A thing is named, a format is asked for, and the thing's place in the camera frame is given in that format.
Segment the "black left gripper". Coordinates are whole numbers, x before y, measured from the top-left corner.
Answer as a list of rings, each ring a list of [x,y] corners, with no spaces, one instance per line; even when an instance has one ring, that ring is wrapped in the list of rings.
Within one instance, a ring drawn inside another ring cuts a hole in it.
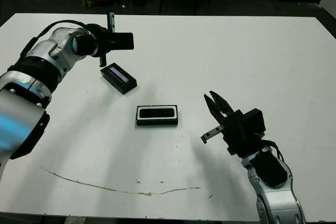
[[[110,35],[115,31],[114,12],[107,13],[107,28],[98,24],[88,24],[88,30],[97,43],[97,52],[92,56],[99,58],[100,67],[105,67],[107,65],[106,54],[111,50],[109,48]]]

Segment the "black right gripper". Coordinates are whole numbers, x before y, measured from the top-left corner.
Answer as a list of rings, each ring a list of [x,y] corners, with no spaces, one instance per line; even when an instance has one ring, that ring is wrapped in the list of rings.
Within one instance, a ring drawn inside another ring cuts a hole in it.
[[[236,111],[219,94],[210,91],[212,98],[204,94],[205,102],[211,115],[219,126],[201,136],[203,143],[222,133],[223,140],[228,145],[230,155],[247,157],[264,148],[264,118],[261,111],[243,113]]]

